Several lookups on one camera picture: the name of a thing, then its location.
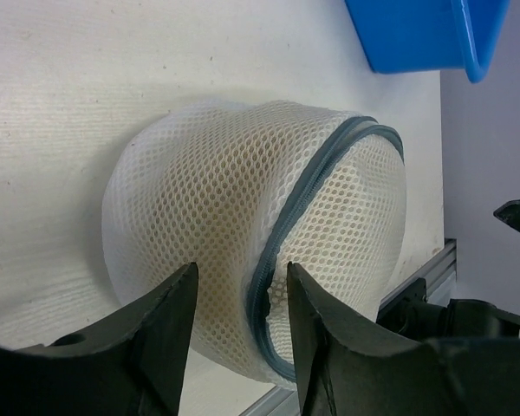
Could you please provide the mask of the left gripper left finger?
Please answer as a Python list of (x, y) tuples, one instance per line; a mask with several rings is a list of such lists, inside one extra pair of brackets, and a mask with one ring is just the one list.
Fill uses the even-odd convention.
[(0, 415), (176, 415), (198, 293), (189, 263), (48, 346), (0, 347)]

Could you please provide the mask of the white mesh laundry bag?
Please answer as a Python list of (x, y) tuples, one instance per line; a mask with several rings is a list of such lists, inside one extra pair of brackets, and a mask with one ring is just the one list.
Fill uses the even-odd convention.
[(199, 103), (133, 138), (102, 201), (107, 272), (129, 304), (198, 266), (192, 348), (294, 388), (287, 266), (374, 319), (406, 225), (402, 140), (353, 112)]

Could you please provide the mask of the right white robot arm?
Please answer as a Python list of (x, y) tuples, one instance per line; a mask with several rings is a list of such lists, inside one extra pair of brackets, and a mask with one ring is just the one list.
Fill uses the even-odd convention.
[(448, 299), (456, 277), (453, 243), (417, 271), (385, 301), (377, 317), (382, 327), (423, 341), (439, 337), (519, 337), (520, 316), (473, 299)]

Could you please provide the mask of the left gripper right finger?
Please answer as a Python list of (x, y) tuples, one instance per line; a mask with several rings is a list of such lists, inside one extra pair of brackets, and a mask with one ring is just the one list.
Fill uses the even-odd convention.
[(287, 267), (304, 415), (520, 415), (519, 337), (415, 341), (367, 319)]

